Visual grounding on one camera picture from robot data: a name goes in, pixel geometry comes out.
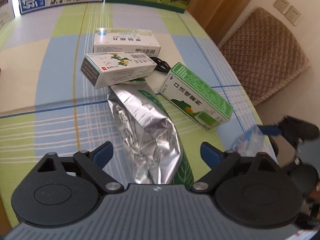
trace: plaid tablecloth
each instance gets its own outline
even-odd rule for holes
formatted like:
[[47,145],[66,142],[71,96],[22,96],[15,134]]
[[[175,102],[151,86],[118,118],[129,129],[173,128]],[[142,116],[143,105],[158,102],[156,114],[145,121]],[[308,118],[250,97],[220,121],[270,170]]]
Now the plaid tablecloth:
[[[16,18],[0,29],[0,194],[12,225],[17,220],[11,194],[47,152],[68,156],[111,141],[115,153],[105,171],[123,184],[133,182],[107,90],[95,90],[79,71],[84,54],[92,52],[98,27],[152,30],[161,45],[159,58],[170,66],[184,63],[234,107],[229,122],[207,133],[158,96],[177,127],[195,180],[209,171],[200,157],[203,141],[229,149],[239,135],[260,123],[227,61],[188,12],[87,3]],[[146,80],[158,92],[164,78],[154,72]],[[268,142],[264,149],[273,154]]]

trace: ridged gray surface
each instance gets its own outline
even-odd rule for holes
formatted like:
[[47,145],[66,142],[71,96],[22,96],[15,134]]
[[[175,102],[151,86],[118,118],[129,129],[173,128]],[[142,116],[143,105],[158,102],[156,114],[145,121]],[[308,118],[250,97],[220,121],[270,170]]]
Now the ridged gray surface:
[[5,239],[284,240],[297,231],[293,225],[270,230],[243,227],[220,214],[210,197],[184,186],[131,184],[124,193],[107,195],[94,213],[76,224],[53,229],[20,224]]

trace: brown quilted cushion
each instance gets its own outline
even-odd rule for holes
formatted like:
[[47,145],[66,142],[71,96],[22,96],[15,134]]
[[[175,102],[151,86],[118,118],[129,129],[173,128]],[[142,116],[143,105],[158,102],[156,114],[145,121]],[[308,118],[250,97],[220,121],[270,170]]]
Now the brown quilted cushion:
[[310,67],[289,29],[256,8],[220,46],[253,105],[266,100]]

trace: yellow stripe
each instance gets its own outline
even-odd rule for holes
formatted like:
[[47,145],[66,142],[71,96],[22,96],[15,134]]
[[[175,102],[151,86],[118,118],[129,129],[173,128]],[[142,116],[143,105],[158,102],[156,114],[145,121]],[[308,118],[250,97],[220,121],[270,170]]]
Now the yellow stripe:
[[[85,10],[84,10],[83,18],[82,18],[82,23],[81,23],[81,27],[80,27],[80,33],[79,33],[79,36],[78,36],[78,41],[77,41],[77,46],[76,46],[75,60],[74,60],[74,63],[73,63],[73,104],[74,105],[77,104],[77,102],[76,102],[76,69],[77,69],[76,63],[77,63],[79,42],[80,42],[80,37],[81,37],[82,27],[83,27],[83,22],[84,22],[84,16],[85,16],[85,13],[87,11],[87,7],[88,7],[88,4],[86,4],[86,6],[85,6]],[[77,108],[74,107],[73,109],[74,109],[77,148],[78,148],[78,151],[80,151],[80,139],[79,139],[79,130],[78,130]]]

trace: wooden panel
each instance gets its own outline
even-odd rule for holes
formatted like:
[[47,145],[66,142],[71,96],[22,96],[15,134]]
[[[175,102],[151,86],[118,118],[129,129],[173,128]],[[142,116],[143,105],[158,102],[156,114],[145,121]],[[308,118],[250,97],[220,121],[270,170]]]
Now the wooden panel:
[[191,0],[188,11],[218,44],[250,0]]
[[12,229],[7,214],[4,210],[2,200],[0,198],[0,236],[4,236]]

